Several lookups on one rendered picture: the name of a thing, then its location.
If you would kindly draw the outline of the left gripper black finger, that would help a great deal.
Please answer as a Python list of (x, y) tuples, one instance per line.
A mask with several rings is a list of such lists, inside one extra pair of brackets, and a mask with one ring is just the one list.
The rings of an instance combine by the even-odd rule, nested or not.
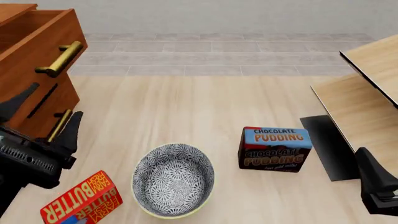
[(53, 141), (47, 142), (50, 150), (56, 155), (57, 160), (64, 169), (71, 169), (76, 161), (72, 154), (78, 148), (78, 130), (82, 117), (82, 111), (72, 112), (72, 116), (59, 135)]
[(22, 106), (28, 97), (38, 89), (39, 84), (33, 83), (28, 89), (13, 96), (9, 100), (0, 103), (0, 124), (8, 122), (16, 113), (16, 111)]

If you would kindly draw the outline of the pale wood black-edged furniture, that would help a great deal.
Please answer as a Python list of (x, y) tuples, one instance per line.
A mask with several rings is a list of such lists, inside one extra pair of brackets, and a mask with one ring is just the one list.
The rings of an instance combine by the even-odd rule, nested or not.
[(359, 178), (354, 154), (361, 147), (398, 177), (398, 35), (340, 55), (354, 73), (313, 84), (326, 115), (301, 123), (330, 180)]

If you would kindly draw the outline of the black-white patterned bowl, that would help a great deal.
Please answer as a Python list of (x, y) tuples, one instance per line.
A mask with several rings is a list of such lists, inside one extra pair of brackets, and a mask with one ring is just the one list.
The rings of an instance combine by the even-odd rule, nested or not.
[(132, 173), (132, 195), (143, 211), (173, 220), (189, 216), (208, 201), (215, 171), (201, 150), (170, 143), (149, 151)]

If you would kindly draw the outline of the red butter box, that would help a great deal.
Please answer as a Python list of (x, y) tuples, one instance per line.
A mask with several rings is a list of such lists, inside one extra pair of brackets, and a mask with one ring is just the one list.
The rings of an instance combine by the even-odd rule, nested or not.
[(45, 224), (98, 224), (123, 200), (105, 171), (98, 171), (40, 210)]

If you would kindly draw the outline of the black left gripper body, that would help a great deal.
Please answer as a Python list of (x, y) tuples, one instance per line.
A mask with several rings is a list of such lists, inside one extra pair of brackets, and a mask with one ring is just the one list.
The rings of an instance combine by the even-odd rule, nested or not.
[(45, 139), (31, 139), (0, 126), (0, 186), (19, 188), (33, 184), (45, 189), (59, 185), (62, 170), (71, 169), (76, 158), (65, 147)]

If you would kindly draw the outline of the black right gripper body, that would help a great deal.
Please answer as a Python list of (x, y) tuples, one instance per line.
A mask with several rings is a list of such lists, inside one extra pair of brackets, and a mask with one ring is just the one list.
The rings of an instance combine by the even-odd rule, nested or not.
[(398, 215), (398, 189), (371, 194), (362, 188), (361, 199), (370, 214)]

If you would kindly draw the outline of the chocolate pudding box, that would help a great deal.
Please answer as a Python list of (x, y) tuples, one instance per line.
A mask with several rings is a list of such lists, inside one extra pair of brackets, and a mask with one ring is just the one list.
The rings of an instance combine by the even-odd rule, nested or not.
[(246, 126), (239, 144), (239, 168), (298, 173), (312, 147), (306, 129)]

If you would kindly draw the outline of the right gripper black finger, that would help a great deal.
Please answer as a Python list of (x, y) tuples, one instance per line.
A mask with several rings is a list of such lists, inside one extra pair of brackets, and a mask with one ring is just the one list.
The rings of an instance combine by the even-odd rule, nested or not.
[(356, 152), (361, 179), (361, 194), (378, 199), (398, 199), (398, 178), (389, 173), (365, 147)]

